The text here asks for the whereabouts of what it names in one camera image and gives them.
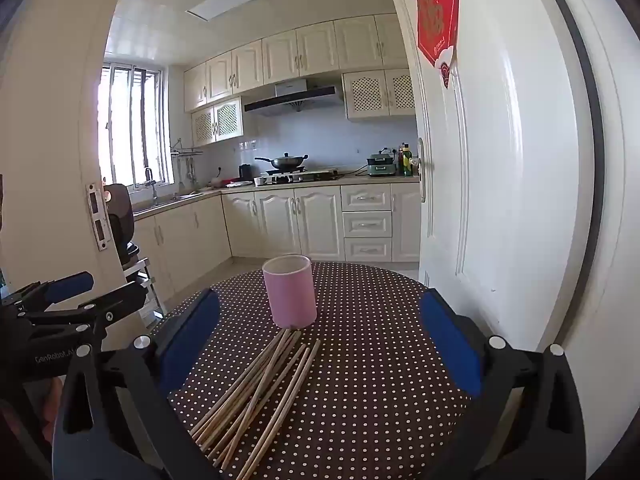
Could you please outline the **person's left hand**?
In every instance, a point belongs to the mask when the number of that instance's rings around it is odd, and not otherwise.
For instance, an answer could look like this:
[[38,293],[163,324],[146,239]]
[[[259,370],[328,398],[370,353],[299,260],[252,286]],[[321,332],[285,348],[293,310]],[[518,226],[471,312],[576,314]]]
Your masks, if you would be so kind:
[[18,440],[53,441],[63,390],[61,377],[1,384],[1,415]]

